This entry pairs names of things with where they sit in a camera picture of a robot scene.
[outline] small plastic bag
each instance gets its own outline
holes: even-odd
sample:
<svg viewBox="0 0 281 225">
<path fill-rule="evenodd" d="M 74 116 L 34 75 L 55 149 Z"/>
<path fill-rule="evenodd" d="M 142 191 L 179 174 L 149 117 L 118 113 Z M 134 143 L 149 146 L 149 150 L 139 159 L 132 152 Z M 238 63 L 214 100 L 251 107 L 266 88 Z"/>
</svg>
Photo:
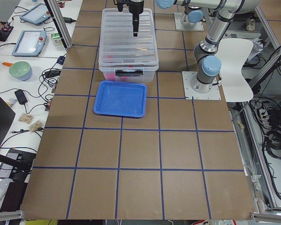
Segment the small plastic bag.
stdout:
<svg viewBox="0 0 281 225">
<path fill-rule="evenodd" d="M 19 121 L 30 124 L 31 121 L 33 120 L 33 118 L 34 118 L 34 116 L 23 113 L 22 116 L 19 118 Z"/>
<path fill-rule="evenodd" d="M 43 125 L 44 125 L 44 123 L 41 120 L 37 120 L 29 126 L 29 131 L 33 133 L 37 129 L 41 128 Z"/>
<path fill-rule="evenodd" d="M 17 102 L 18 100 L 17 99 L 14 99 L 14 98 L 10 98 L 7 102 L 6 102 L 6 104 L 9 106 L 9 107 L 13 107 L 14 106 L 14 104 Z"/>
</svg>

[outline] blue tray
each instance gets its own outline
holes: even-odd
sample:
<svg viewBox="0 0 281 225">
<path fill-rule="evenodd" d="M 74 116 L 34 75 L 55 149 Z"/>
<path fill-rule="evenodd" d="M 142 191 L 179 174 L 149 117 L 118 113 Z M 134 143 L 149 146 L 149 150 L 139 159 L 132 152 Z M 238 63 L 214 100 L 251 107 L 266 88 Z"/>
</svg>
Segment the blue tray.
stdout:
<svg viewBox="0 0 281 225">
<path fill-rule="evenodd" d="M 141 83 L 102 81 L 99 84 L 94 112 L 104 115 L 143 117 L 147 87 Z"/>
</svg>

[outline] white box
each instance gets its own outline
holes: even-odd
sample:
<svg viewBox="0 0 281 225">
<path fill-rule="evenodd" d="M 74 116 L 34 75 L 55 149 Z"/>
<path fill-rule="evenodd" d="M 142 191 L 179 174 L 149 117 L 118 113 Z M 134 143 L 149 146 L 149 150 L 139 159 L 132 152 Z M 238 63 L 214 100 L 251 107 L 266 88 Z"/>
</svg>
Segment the white box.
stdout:
<svg viewBox="0 0 281 225">
<path fill-rule="evenodd" d="M 151 82 L 158 69 L 155 27 L 151 9 L 140 14 L 138 36 L 133 36 L 132 14 L 124 8 L 102 12 L 99 70 L 106 80 Z"/>
</svg>

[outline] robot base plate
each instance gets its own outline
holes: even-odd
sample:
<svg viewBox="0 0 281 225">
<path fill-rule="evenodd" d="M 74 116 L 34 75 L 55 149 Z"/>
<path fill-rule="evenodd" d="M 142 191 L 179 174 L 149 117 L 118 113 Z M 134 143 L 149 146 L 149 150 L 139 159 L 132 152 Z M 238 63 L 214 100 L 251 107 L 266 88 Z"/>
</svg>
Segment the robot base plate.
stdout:
<svg viewBox="0 0 281 225">
<path fill-rule="evenodd" d="M 196 23 L 192 27 L 184 26 L 181 23 L 181 18 L 184 15 L 184 13 L 174 13 L 175 17 L 175 25 L 176 25 L 176 30 L 183 30 L 183 31 L 204 31 L 202 22 Z"/>
<path fill-rule="evenodd" d="M 182 72 L 185 99 L 221 100 L 219 87 L 217 85 L 212 86 L 211 90 L 205 94 L 198 93 L 194 89 L 192 89 L 191 80 L 196 75 L 197 75 L 197 72 L 193 72 L 193 71 L 183 71 Z"/>
</svg>

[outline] white table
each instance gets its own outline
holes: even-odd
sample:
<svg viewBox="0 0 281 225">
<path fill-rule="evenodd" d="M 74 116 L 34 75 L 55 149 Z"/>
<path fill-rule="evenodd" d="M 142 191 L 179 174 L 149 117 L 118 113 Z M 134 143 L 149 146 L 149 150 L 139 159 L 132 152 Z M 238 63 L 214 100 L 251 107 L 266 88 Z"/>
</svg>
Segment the white table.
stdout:
<svg viewBox="0 0 281 225">
<path fill-rule="evenodd" d="M 66 1 L 66 6 L 64 8 L 60 9 L 63 16 L 70 17 L 72 19 L 77 20 L 82 1 L 83 0 Z M 21 0 L 21 2 L 19 3 L 19 6 L 30 9 L 40 2 L 44 2 L 44 1 L 39 0 L 37 2 L 32 2 L 31 0 Z M 15 11 L 19 12 L 22 10 L 20 8 L 17 8 Z M 14 29 L 11 32 L 10 36 L 8 37 L 8 39 L 5 43 L 17 42 L 22 30 L 43 30 L 44 27 L 49 27 L 49 26 L 56 28 L 54 22 L 51 22 L 49 24 L 42 24 L 40 26 L 35 26 L 28 22 L 20 23 L 20 18 L 18 16 L 15 17 L 15 20 L 11 25 L 14 26 Z M 75 26 L 75 23 L 67 24 L 67 28 L 68 28 L 68 31 L 71 36 L 74 31 L 74 26 Z M 7 45 L 7 46 L 0 48 L 0 92 L 6 91 L 6 90 L 9 90 L 12 88 L 17 88 L 17 89 L 27 90 L 33 96 L 38 96 L 37 89 L 40 85 L 40 81 L 38 79 L 39 76 L 41 75 L 43 70 L 45 70 L 47 68 L 51 68 L 54 65 L 54 63 L 56 62 L 56 59 L 60 55 L 64 55 L 66 53 L 64 47 L 63 46 L 54 46 L 52 41 L 50 40 L 50 33 L 48 32 L 46 44 L 45 44 L 44 49 L 42 50 L 41 54 L 39 55 L 39 57 L 14 57 L 14 56 L 11 56 L 11 52 L 12 52 L 13 48 L 14 48 L 14 45 Z M 15 63 L 17 61 L 26 61 L 31 65 L 33 75 L 29 80 L 23 82 L 23 81 L 19 81 L 15 78 L 11 77 L 8 72 L 9 67 L 2 65 L 2 62 Z M 62 66 L 57 64 L 55 66 L 55 68 L 61 69 Z M 40 89 L 40 93 L 43 93 L 45 90 L 46 89 L 44 87 L 42 87 Z M 46 94 L 50 94 L 51 90 L 52 89 L 49 88 L 48 91 L 43 95 L 43 97 Z M 0 96 L 5 101 L 9 100 L 10 98 L 16 98 L 14 91 L 15 90 L 11 90 L 9 92 L 2 93 L 2 94 L 0 94 Z M 26 92 L 25 92 L 25 96 L 28 100 L 28 103 L 26 104 L 28 111 L 33 106 L 44 103 L 44 100 L 40 97 L 33 98 L 30 95 L 28 95 Z M 20 105 L 19 103 L 16 103 L 12 107 L 12 109 L 14 110 L 16 115 L 15 115 L 14 122 L 13 122 L 9 132 L 8 132 L 7 136 L 5 137 L 5 140 L 13 135 L 12 133 L 10 133 L 10 131 L 28 129 L 28 127 L 29 127 L 29 124 L 18 121 L 18 119 L 22 115 L 22 113 L 25 112 L 24 106 Z M 32 123 L 37 120 L 42 120 L 43 122 L 45 122 L 47 119 L 47 116 L 48 116 L 48 112 L 44 111 L 43 106 L 38 106 L 31 112 L 31 115 L 34 115 L 34 120 L 32 121 Z M 14 138 L 11 138 L 10 140 L 8 140 L 6 142 L 6 144 L 3 147 L 23 146 L 23 147 L 30 147 L 30 148 L 37 150 L 39 143 L 40 143 L 40 137 L 37 134 L 27 132 L 24 134 L 17 135 Z M 34 152 L 32 150 L 26 150 L 26 149 L 21 149 L 21 150 L 27 151 L 27 152 Z M 8 149 L 0 150 L 0 153 L 2 155 L 6 155 L 7 152 L 8 152 Z"/>
<path fill-rule="evenodd" d="M 9 67 L 2 65 L 2 62 L 4 62 L 4 61 L 15 63 L 20 60 L 28 62 L 32 67 L 32 71 L 33 71 L 32 77 L 30 79 L 28 79 L 27 81 L 19 81 L 19 80 L 13 78 L 8 72 Z M 54 63 L 56 62 L 56 59 L 42 58 L 41 59 L 42 63 L 39 63 L 39 62 L 40 62 L 40 59 L 38 59 L 38 58 L 31 58 L 31 57 L 30 58 L 27 58 L 27 57 L 26 58 L 25 57 L 16 58 L 13 56 L 0 55 L 0 92 L 6 91 L 6 90 L 9 90 L 12 88 L 18 88 L 18 89 L 29 91 L 30 94 L 32 94 L 33 96 L 38 96 L 37 89 L 40 85 L 40 81 L 38 78 L 41 75 L 43 70 L 45 70 L 47 68 L 51 68 L 54 65 Z M 59 64 L 56 65 L 56 68 L 61 68 L 61 67 L 62 66 Z M 46 90 L 46 88 L 44 88 L 42 86 L 42 88 L 40 89 L 40 93 L 43 93 L 45 90 Z M 46 94 L 51 94 L 51 90 L 52 89 L 49 88 L 48 91 L 43 95 L 43 97 Z M 5 101 L 8 101 L 10 98 L 16 99 L 14 91 L 15 90 L 11 90 L 6 93 L 2 93 L 2 94 L 0 94 L 0 97 Z M 26 92 L 25 92 L 25 96 L 28 100 L 28 103 L 26 103 L 27 110 L 30 110 L 35 105 L 44 103 L 44 100 L 40 97 L 33 98 L 30 95 L 28 95 Z M 25 112 L 24 106 L 20 105 L 19 103 L 16 103 L 12 107 L 12 109 L 15 112 L 15 119 L 14 119 L 14 122 L 13 122 L 7 136 L 5 137 L 5 140 L 7 138 L 9 138 L 10 136 L 14 135 L 14 134 L 10 133 L 10 131 L 12 131 L 12 130 L 19 131 L 20 129 L 29 129 L 29 124 L 18 121 L 18 119 L 20 118 L 22 113 Z M 32 123 L 34 123 L 37 120 L 41 120 L 41 121 L 45 122 L 47 119 L 47 116 L 48 116 L 48 112 L 45 112 L 44 106 L 38 106 L 31 112 L 31 115 L 34 116 Z M 37 134 L 27 132 L 27 133 L 20 134 L 20 135 L 17 135 L 16 137 L 11 138 L 10 140 L 8 140 L 6 142 L 6 144 L 3 145 L 3 147 L 23 146 L 23 147 L 30 147 L 30 148 L 37 150 L 40 140 L 41 139 Z M 29 150 L 29 149 L 19 149 L 19 150 L 34 153 L 34 151 Z M 8 152 L 8 149 L 0 150 L 0 153 L 2 155 L 6 155 L 7 152 Z"/>
<path fill-rule="evenodd" d="M 66 1 L 65 7 L 60 8 L 60 11 L 64 17 L 70 17 L 74 20 L 77 20 L 79 10 L 81 7 L 83 0 L 72 0 L 72 1 Z M 30 9 L 34 7 L 35 5 L 39 3 L 43 3 L 43 0 L 38 0 L 37 2 L 32 2 L 31 0 L 22 0 L 19 4 L 19 6 L 23 8 Z M 17 8 L 15 12 L 21 12 L 23 11 L 21 8 Z M 9 22 L 11 21 L 11 18 L 15 15 L 21 15 L 21 14 L 15 14 L 13 13 L 9 19 Z M 63 45 L 55 46 L 53 42 L 50 40 L 51 33 L 58 33 L 56 30 L 56 26 L 54 22 L 50 22 L 48 24 L 41 24 L 39 26 L 33 25 L 29 22 L 20 22 L 19 16 L 14 17 L 14 21 L 11 23 L 12 26 L 14 26 L 13 31 L 10 33 L 9 37 L 7 38 L 6 42 L 1 42 L 1 44 L 4 43 L 16 43 L 19 39 L 19 36 L 23 30 L 44 30 L 46 27 L 53 27 L 55 30 L 52 32 L 47 32 L 47 40 L 44 45 L 44 48 L 42 52 L 40 53 L 40 58 L 58 58 L 61 55 L 64 55 L 66 53 L 66 50 Z M 72 36 L 75 22 L 73 23 L 66 23 L 67 29 L 69 31 L 70 36 Z M 15 45 L 7 45 L 2 48 L 0 48 L 0 55 L 11 55 Z"/>
</svg>

